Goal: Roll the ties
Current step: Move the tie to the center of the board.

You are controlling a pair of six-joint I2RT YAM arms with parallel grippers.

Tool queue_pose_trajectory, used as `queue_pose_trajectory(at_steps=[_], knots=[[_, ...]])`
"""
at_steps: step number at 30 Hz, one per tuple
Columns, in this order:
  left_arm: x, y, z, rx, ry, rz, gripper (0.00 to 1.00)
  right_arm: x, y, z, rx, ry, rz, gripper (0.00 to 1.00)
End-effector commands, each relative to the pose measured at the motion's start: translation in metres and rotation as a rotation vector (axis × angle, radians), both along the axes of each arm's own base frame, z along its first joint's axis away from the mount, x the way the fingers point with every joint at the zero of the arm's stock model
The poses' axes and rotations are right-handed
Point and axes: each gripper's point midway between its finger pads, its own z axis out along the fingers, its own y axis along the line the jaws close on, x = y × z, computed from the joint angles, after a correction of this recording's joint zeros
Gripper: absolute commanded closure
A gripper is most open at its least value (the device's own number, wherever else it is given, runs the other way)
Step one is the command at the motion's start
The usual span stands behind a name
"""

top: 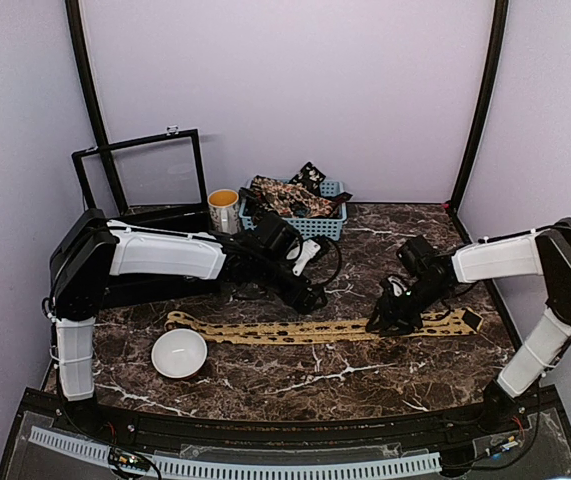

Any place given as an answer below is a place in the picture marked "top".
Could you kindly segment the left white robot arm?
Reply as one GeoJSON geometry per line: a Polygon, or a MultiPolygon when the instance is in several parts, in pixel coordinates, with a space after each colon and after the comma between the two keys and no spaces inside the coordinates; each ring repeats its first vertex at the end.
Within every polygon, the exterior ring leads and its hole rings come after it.
{"type": "Polygon", "coordinates": [[[106,427],[95,395],[93,333],[111,279],[129,274],[254,283],[273,291],[299,314],[327,303],[321,283],[304,276],[312,243],[268,212],[249,231],[184,233],[108,220],[85,211],[50,258],[50,290],[43,300],[54,324],[58,391],[71,401],[68,421],[85,436],[106,427]]]}

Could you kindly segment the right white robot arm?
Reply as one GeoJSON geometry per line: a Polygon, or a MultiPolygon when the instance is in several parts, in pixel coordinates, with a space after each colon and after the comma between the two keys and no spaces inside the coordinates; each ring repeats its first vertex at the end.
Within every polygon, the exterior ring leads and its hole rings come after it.
{"type": "Polygon", "coordinates": [[[494,278],[537,275],[547,299],[541,319],[513,358],[485,387],[475,424],[499,432],[518,411],[523,394],[554,369],[571,345],[571,217],[529,231],[485,237],[448,253],[424,236],[407,240],[396,252],[414,284],[401,287],[388,277],[366,325],[380,336],[407,336],[423,325],[423,312],[458,285],[494,278]]]}

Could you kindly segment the yellow beetle-pattern tie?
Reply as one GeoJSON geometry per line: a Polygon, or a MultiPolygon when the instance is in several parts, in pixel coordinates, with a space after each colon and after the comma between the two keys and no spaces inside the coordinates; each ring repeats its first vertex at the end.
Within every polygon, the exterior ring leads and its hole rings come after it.
{"type": "MultiPolygon", "coordinates": [[[[477,334],[483,318],[471,309],[456,309],[447,313],[427,313],[423,326],[409,337],[463,337],[477,334]]],[[[164,329],[189,329],[205,340],[218,344],[236,345],[312,345],[339,342],[371,341],[378,334],[366,330],[367,320],[262,322],[215,324],[201,321],[185,312],[167,315],[164,329]]]]}

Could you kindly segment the white bowl orange outside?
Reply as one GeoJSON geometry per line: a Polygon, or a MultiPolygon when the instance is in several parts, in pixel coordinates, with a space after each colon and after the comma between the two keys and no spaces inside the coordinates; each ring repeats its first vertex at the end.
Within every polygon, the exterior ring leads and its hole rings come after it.
{"type": "Polygon", "coordinates": [[[189,329],[170,330],[161,335],[151,351],[155,370],[170,379],[188,379],[205,365],[208,347],[204,338],[189,329]]]}

